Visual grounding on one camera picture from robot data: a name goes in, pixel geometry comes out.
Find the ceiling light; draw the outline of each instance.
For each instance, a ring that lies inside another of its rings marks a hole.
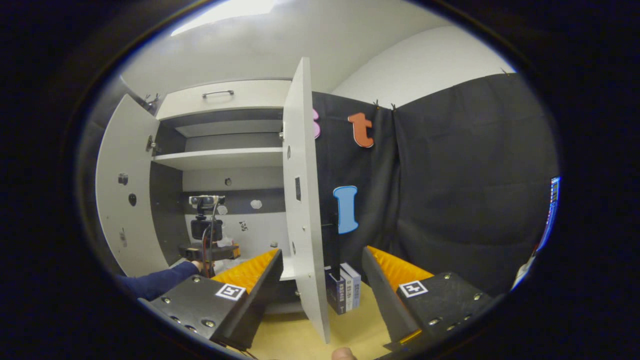
[[[223,19],[269,13],[271,9],[273,0],[227,0],[177,28],[171,36]]]

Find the open cabinet door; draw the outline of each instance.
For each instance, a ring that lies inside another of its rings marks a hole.
[[[104,132],[95,174],[98,216],[109,248],[127,276],[167,269],[151,217],[149,173],[160,121],[124,95]],[[120,174],[126,180],[119,182]]]
[[[309,58],[302,58],[282,113],[284,197],[291,263],[302,308],[325,343],[330,329],[320,227]]]

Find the stack of books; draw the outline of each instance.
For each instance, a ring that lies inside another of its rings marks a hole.
[[[330,266],[324,268],[326,297],[338,314],[344,314],[360,306],[360,274],[349,264],[340,264],[340,279],[333,276]]]

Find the blue sleeve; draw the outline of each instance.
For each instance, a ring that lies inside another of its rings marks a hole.
[[[118,282],[135,298],[152,301],[158,296],[176,287],[189,276],[198,274],[198,268],[189,261],[182,262],[171,269],[162,270],[141,277],[118,275]]]

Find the wooden table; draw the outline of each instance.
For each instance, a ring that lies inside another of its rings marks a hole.
[[[329,308],[331,340],[325,344],[303,313],[266,315],[249,351],[260,360],[330,360],[331,352],[349,347],[358,360],[388,354],[387,326],[368,285],[360,288],[360,306],[342,315]]]

